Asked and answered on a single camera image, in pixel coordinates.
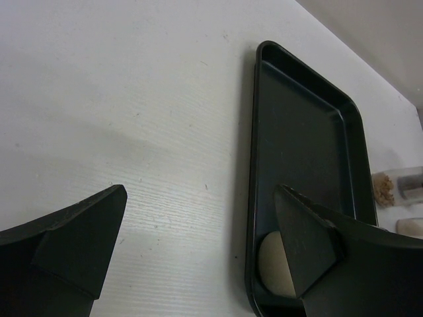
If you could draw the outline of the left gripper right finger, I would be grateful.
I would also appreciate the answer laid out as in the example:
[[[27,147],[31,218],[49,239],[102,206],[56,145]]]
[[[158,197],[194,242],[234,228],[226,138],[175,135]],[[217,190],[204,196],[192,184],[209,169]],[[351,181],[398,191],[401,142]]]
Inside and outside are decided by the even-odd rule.
[[[277,186],[274,203],[296,295],[308,316],[421,316],[422,241]]]

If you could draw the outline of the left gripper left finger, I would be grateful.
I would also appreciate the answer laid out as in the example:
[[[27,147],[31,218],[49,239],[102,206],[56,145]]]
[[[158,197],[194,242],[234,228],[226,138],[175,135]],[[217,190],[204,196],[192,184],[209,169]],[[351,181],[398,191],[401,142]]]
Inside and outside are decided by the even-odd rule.
[[[1,231],[2,316],[89,316],[104,285],[127,192],[113,185]]]

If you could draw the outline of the white powder bottle black cap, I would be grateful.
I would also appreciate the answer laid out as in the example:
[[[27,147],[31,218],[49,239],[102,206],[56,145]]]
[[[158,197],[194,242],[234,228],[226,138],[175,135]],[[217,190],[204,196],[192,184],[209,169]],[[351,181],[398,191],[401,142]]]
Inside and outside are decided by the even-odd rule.
[[[274,295],[295,298],[296,293],[279,231],[267,234],[258,250],[258,271],[263,285]]]

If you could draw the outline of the yellow cap spice bottle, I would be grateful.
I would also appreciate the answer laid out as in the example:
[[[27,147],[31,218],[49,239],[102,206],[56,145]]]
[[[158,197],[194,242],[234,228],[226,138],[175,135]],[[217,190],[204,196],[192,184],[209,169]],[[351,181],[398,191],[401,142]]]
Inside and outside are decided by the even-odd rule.
[[[423,218],[399,219],[396,222],[396,233],[413,238],[423,237]]]

